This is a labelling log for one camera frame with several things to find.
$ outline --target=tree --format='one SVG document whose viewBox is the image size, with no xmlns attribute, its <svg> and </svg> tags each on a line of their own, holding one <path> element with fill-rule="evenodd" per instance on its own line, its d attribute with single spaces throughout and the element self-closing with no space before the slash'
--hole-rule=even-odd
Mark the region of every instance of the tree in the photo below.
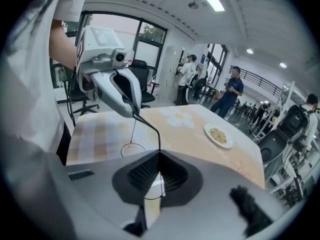
<svg viewBox="0 0 320 240">
<path fill-rule="evenodd" d="M 92 14 L 88 14 L 85 22 L 84 22 L 84 26 L 89 26 L 93 21 L 93 15 Z M 62 22 L 62 27 L 66 28 L 66 32 L 76 32 L 78 31 L 79 28 L 79 22 L 72 22 L 72 21 L 63 21 Z"/>
<path fill-rule="evenodd" d="M 143 33 L 140 33 L 139 36 L 142 38 L 155 41 L 157 43 L 162 43 L 164 34 L 165 32 L 160 28 L 146 24 L 143 28 Z"/>
<path fill-rule="evenodd" d="M 90 26 L 92 21 L 93 21 L 94 17 L 92 14 L 88 14 L 86 19 L 85 19 L 85 22 L 84 22 L 84 26 Z"/>
</svg>

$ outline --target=pasta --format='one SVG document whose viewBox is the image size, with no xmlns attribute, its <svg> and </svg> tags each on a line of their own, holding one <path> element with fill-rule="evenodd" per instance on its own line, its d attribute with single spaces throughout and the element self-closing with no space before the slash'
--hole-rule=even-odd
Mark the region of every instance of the pasta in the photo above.
<svg viewBox="0 0 320 240">
<path fill-rule="evenodd" d="M 218 128 L 213 128 L 210 130 L 211 136 L 222 144 L 227 144 L 227 137 L 223 131 L 220 131 Z"/>
</svg>

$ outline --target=plate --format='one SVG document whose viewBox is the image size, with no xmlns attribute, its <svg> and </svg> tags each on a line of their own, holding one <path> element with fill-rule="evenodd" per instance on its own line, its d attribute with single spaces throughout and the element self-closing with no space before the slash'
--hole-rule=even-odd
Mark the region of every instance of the plate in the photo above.
<svg viewBox="0 0 320 240">
<path fill-rule="evenodd" d="M 213 128 L 218 128 L 220 131 L 224 132 L 225 136 L 226 136 L 226 140 L 227 143 L 223 144 L 220 143 L 219 141 L 215 140 L 211 134 L 210 134 L 210 130 Z M 206 135 L 208 135 L 208 137 L 210 138 L 210 140 L 212 140 L 215 144 L 217 144 L 220 147 L 223 147 L 225 149 L 231 149 L 234 145 L 234 141 L 231 137 L 231 135 L 228 133 L 228 131 L 225 129 L 225 127 L 221 126 L 221 125 L 217 125 L 217 124 L 213 124 L 213 123 L 207 123 L 204 126 L 204 132 L 206 133 Z"/>
</svg>

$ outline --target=ceiling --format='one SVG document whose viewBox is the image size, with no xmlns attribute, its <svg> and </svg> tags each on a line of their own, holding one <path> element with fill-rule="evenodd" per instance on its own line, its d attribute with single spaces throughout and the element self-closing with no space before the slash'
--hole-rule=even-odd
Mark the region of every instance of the ceiling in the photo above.
<svg viewBox="0 0 320 240">
<path fill-rule="evenodd" d="M 319 92 L 319 52 L 287 0 L 220 0 L 225 9 L 220 12 L 205 0 L 105 0 L 110 1 L 158 14 L 198 43 L 227 45 L 238 56 L 288 75 L 306 92 Z M 188 7 L 193 1 L 198 9 Z M 248 54 L 247 48 L 253 49 L 254 54 Z M 285 62 L 287 68 L 280 68 L 280 62 Z"/>
</svg>

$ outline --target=blue shirt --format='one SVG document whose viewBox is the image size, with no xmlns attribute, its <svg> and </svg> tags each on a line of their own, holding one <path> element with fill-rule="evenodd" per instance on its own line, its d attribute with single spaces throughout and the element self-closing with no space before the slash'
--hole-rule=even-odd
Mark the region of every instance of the blue shirt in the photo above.
<svg viewBox="0 0 320 240">
<path fill-rule="evenodd" d="M 235 89 L 237 92 L 239 92 L 241 94 L 244 92 L 244 84 L 242 83 L 240 77 L 239 78 L 233 78 L 233 77 L 230 78 L 228 85 L 227 85 L 227 90 L 222 97 L 222 99 L 224 99 L 227 102 L 235 103 L 238 95 L 236 95 L 234 92 L 228 91 L 228 89 L 231 87 L 233 87 L 233 89 Z"/>
</svg>

